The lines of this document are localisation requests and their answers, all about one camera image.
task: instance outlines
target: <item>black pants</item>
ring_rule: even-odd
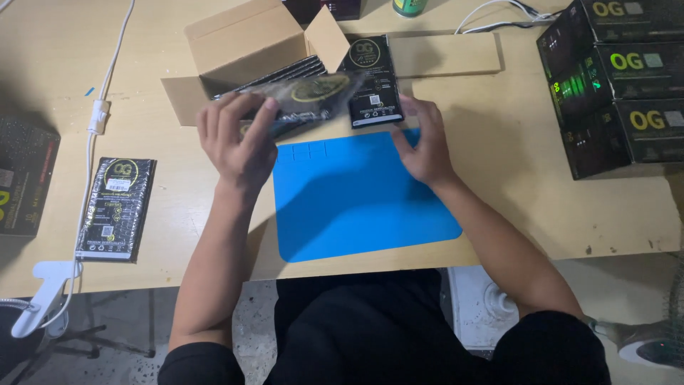
[[[435,269],[387,271],[323,277],[277,280],[278,301],[274,309],[274,325],[278,354],[285,346],[285,335],[293,321],[318,296],[340,286],[377,285],[392,282],[410,290],[428,309],[442,314],[439,293],[442,276]]]

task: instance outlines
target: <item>black sleeve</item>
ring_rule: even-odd
[[[603,344],[562,312],[525,316],[501,337],[492,364],[502,384],[610,384]]]
[[[244,385],[245,376],[229,348],[217,343],[191,343],[173,349],[166,356],[157,383]]]

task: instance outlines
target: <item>blue silicone mat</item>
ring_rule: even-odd
[[[404,134],[417,143],[418,129]],[[388,132],[278,146],[273,181],[280,256],[288,262],[462,232],[439,198],[404,168]]]

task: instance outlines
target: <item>concrete floor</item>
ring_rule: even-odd
[[[665,254],[565,260],[556,265],[586,314],[623,323],[662,319],[676,266],[674,258]],[[157,288],[75,296],[69,310],[71,328],[105,324],[107,329],[99,336],[156,349],[157,355],[143,358],[108,348],[102,348],[95,360],[53,355],[23,384],[156,384],[168,350],[177,293],[178,288]],[[234,352],[247,384],[262,384],[275,363],[276,300],[274,281],[248,282],[233,315]],[[618,357],[615,345],[602,341],[615,384],[684,384],[681,372],[631,364]],[[90,348],[87,344],[75,346]]]

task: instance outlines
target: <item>green can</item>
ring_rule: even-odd
[[[401,17],[413,18],[425,9],[428,0],[393,0],[392,8]]]

